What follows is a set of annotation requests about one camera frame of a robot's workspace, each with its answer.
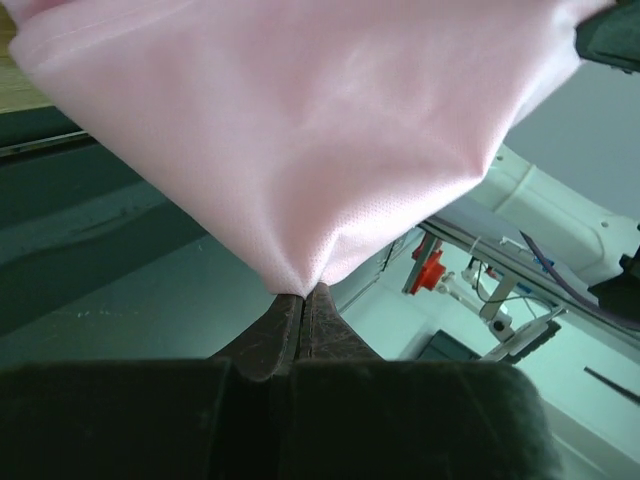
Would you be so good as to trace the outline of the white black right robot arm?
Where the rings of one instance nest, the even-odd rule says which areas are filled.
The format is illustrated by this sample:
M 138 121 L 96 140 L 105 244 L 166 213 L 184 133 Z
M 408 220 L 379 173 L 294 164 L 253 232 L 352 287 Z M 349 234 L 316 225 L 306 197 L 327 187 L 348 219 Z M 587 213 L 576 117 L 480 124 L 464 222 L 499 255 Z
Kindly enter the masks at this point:
M 639 223 L 502 147 L 472 199 L 518 228 L 547 278 L 603 321 L 639 328 Z

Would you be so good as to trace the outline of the light pink t-shirt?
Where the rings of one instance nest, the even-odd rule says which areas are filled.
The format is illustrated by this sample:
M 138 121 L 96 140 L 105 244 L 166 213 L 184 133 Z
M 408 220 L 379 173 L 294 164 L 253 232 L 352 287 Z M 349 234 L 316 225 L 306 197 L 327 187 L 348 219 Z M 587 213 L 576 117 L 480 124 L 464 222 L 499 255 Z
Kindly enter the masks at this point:
M 485 177 L 604 1 L 9 1 L 74 123 L 275 293 L 343 280 Z

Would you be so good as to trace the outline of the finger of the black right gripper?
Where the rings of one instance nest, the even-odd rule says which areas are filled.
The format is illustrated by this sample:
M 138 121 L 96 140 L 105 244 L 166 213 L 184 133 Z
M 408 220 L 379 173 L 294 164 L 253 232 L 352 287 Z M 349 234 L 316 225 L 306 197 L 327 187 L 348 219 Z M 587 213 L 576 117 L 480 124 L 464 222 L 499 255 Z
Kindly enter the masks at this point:
M 639 2 L 616 1 L 576 27 L 575 49 L 586 61 L 639 72 Z

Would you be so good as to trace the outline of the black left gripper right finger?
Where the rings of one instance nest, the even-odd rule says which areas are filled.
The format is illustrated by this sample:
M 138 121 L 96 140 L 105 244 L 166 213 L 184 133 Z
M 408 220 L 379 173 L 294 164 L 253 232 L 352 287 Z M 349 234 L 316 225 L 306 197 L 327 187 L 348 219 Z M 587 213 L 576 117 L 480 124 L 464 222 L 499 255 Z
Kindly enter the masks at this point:
M 541 400 L 481 361 L 302 358 L 288 375 L 288 479 L 559 479 Z

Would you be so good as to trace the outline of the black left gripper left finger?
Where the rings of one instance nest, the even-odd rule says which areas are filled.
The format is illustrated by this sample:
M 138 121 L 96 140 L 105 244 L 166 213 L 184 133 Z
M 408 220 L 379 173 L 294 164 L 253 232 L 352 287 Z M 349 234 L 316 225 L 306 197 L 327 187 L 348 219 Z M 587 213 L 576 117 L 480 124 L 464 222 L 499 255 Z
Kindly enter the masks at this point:
M 268 310 L 207 359 L 35 363 L 1 374 L 5 479 L 273 479 L 272 376 L 304 302 Z

